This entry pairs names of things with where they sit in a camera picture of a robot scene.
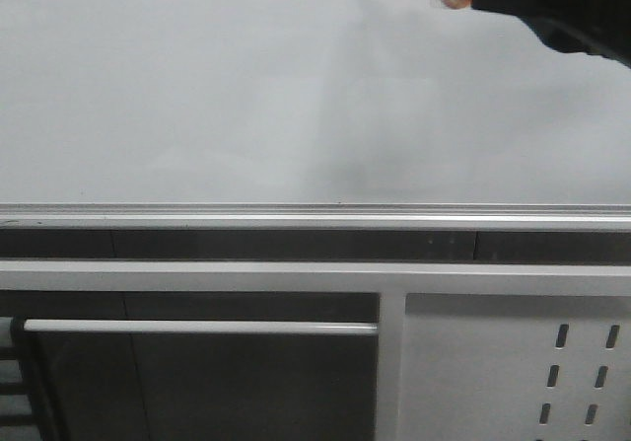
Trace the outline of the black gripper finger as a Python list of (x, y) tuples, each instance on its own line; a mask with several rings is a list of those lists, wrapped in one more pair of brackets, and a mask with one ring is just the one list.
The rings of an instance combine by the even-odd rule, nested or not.
[(520, 19), (557, 52), (630, 65), (630, 0), (472, 0), (471, 7)]

